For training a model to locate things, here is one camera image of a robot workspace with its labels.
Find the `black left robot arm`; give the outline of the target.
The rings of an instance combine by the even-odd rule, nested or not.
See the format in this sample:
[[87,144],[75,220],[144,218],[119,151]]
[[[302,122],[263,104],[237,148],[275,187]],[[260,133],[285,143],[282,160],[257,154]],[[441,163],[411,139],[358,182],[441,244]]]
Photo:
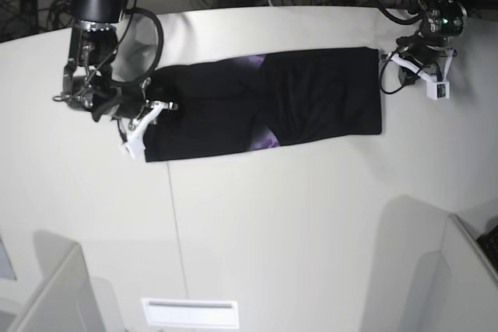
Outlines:
[[418,26],[413,35],[396,40],[396,49],[385,60],[388,64],[398,58],[414,65],[413,68],[398,67],[400,87],[414,84],[428,68],[434,68],[436,77],[441,79],[439,60],[443,56],[454,56],[449,45],[452,38],[464,31],[468,17],[465,7],[458,0],[409,0],[407,12],[412,17],[402,19],[390,13],[381,0],[370,1],[393,23]]

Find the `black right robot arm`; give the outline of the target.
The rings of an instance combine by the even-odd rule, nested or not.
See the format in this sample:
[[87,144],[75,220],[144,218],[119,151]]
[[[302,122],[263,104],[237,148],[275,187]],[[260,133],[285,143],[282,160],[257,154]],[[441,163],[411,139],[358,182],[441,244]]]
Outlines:
[[[53,100],[70,109],[87,112],[93,121],[110,117],[127,128],[119,127],[121,139],[129,142],[141,138],[149,126],[165,111],[178,113],[177,94],[157,89],[152,75],[159,65],[164,47],[164,32],[159,18],[130,0],[72,0],[72,33],[68,60],[63,70],[61,93]],[[138,77],[119,81],[113,77],[112,64],[123,36],[116,34],[115,24],[134,16],[149,19],[156,29],[157,46],[150,66]]]

